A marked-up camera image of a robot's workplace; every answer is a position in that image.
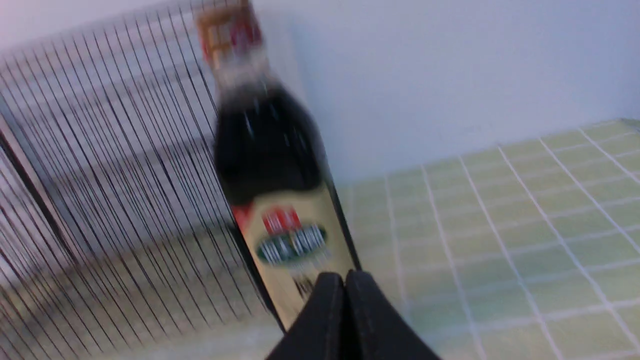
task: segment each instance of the bottle label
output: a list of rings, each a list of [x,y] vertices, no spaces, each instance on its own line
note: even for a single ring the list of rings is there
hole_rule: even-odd
[[[285,329],[304,307],[318,274],[354,269],[328,187],[279,192],[233,207],[253,261]]]

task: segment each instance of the black object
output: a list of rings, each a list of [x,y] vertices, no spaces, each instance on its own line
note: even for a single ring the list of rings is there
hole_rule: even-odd
[[[307,305],[266,360],[439,360],[367,272],[318,276]]]

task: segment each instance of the metal wire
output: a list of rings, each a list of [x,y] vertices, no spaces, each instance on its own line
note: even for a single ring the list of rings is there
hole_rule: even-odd
[[[212,165],[193,12],[222,5],[164,5],[3,54],[3,356],[88,357],[265,311]]]

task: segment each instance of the glass bottle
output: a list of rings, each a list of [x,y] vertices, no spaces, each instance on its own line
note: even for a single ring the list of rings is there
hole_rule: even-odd
[[[216,78],[214,164],[238,247],[286,330],[320,272],[360,269],[318,130],[272,73],[247,3],[198,20]]]

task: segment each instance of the green tile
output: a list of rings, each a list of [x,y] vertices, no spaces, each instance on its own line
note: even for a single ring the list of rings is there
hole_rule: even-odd
[[[377,229],[366,233],[353,234],[353,242],[360,247],[380,247],[390,245],[392,242],[391,229]]]
[[[500,253],[500,243],[492,231],[463,237],[450,236],[447,243],[456,259]]]
[[[487,209],[487,212],[491,216],[493,223],[497,226],[517,224],[523,220],[542,219],[536,205],[529,199],[492,206]]]
[[[627,231],[627,234],[633,239],[633,241],[640,245],[640,230]]]
[[[371,209],[385,208],[386,206],[386,193],[371,193],[353,198],[353,210],[356,212],[370,211]]]
[[[525,318],[532,315],[527,296],[519,286],[489,294],[469,296],[468,303],[471,315],[479,323]]]
[[[561,193],[536,194],[535,198],[546,214],[595,206],[593,201],[577,187]]]
[[[601,161],[588,166],[579,166],[577,168],[569,169],[569,171],[580,183],[603,180],[610,177],[623,176],[625,174],[613,161],[610,160]]]
[[[502,154],[498,149],[489,149],[473,154],[464,155],[462,160],[465,162],[467,168],[472,168],[478,165],[488,165],[504,162]]]
[[[488,359],[539,360],[556,358],[551,345],[537,324],[484,332],[480,338]]]
[[[561,167],[557,167],[556,170],[557,171],[545,175],[525,177],[522,179],[522,182],[530,192],[543,192],[545,190],[575,185],[575,181],[573,181]]]
[[[602,184],[586,186],[589,194],[599,203],[640,197],[640,184],[630,177]]]
[[[584,132],[593,140],[600,141],[608,139],[612,136],[625,134],[631,131],[632,128],[622,121],[614,121],[606,125],[591,127],[589,129],[585,129]]]
[[[613,234],[597,239],[572,241],[571,252],[582,266],[617,263],[638,258],[639,254],[622,234]]]
[[[512,255],[516,269],[523,278],[537,277],[549,274],[559,274],[576,267],[562,246],[550,249],[525,252]]]
[[[560,167],[555,159],[549,155],[522,161],[512,161],[511,164],[520,176],[531,175],[537,172],[557,169]]]
[[[609,313],[583,315],[548,322],[556,345],[566,358],[633,350],[620,325]]]
[[[576,146],[584,143],[589,143],[589,140],[585,138],[580,131],[569,131],[567,133],[561,133],[557,135],[545,136],[542,141],[550,149],[560,149],[563,147]]]
[[[629,154],[616,158],[618,163],[622,165],[627,171],[638,172],[640,171],[640,152],[635,154]]]
[[[426,200],[429,196],[425,183],[405,184],[389,189],[391,200],[396,202],[407,202],[411,200]]]
[[[609,301],[636,299],[640,294],[640,265],[597,271],[591,275]]]
[[[534,154],[543,154],[547,150],[538,139],[527,140],[523,142],[513,143],[502,147],[502,151],[509,158],[521,158],[523,156],[531,156]]]
[[[598,144],[602,150],[611,155],[640,150],[640,134],[634,133]]]
[[[430,176],[435,175],[454,175],[465,176],[465,169],[462,167],[458,158],[451,158],[436,163],[429,164],[425,167],[427,174]]]
[[[604,158],[605,154],[603,154],[597,147],[589,145],[558,151],[556,152],[556,157],[561,163],[570,167],[587,161]]]
[[[393,203],[396,222],[433,219],[433,208],[429,201]]]
[[[361,183],[356,183],[353,186],[353,195],[355,197],[368,197],[372,193],[385,193],[385,180],[384,179],[373,179],[369,181],[363,181]]]
[[[636,119],[619,119],[619,120],[613,120],[613,121],[620,121],[624,125],[630,126],[631,128],[640,131],[640,120],[636,120]]]
[[[469,180],[465,174],[455,176],[429,176],[429,186],[433,193],[438,193],[452,188],[471,188]]]
[[[418,333],[436,332],[467,324],[459,301],[416,306],[411,310],[411,325]]]
[[[453,274],[449,269],[404,273],[404,292],[410,300],[437,295],[455,295],[457,290]]]
[[[512,176],[508,183],[479,186],[477,190],[485,204],[491,204],[506,197],[527,196],[527,190],[522,187],[515,176]]]
[[[640,305],[625,307],[618,310],[629,330],[640,338]]]
[[[640,225],[640,200],[626,204],[606,206],[605,211],[619,226]]]
[[[393,247],[376,255],[360,256],[362,268],[373,274],[375,277],[387,278],[396,275],[396,261],[394,259]]]
[[[460,334],[441,336],[437,340],[427,341],[433,351],[442,359],[479,360],[473,336]]]
[[[357,233],[366,232],[368,229],[378,228],[380,225],[388,225],[391,227],[391,217],[387,208],[368,213],[356,213],[350,225]]]
[[[489,226],[484,212],[481,210],[463,215],[445,217],[440,220],[447,234],[460,234]]]
[[[417,222],[413,224],[398,224],[395,228],[399,241],[428,240],[438,238],[440,232],[435,222]]]
[[[614,228],[613,224],[600,212],[594,209],[579,214],[551,219],[554,227],[565,239],[602,233]]]
[[[446,196],[435,197],[436,208],[439,212],[447,212],[458,208],[476,206],[480,208],[480,203],[473,191],[458,192]]]
[[[402,294],[396,278],[392,277],[391,280],[386,281],[376,280],[376,283],[391,304],[394,306],[401,306],[403,304]]]
[[[543,314],[600,304],[591,283],[582,275],[538,282],[527,287]]]
[[[403,268],[441,265],[449,262],[440,240],[404,245],[399,251],[399,257]]]
[[[402,187],[406,184],[424,184],[424,175],[421,168],[394,172],[387,176],[389,188]]]
[[[543,220],[498,230],[507,249],[556,242],[556,235]]]
[[[496,282],[515,281],[516,275],[504,258],[458,265],[460,282],[466,289],[474,289]]]
[[[505,178],[515,179],[513,171],[506,163],[503,166],[492,168],[470,168],[469,175],[476,186],[480,184],[490,184],[496,180],[503,180]]]

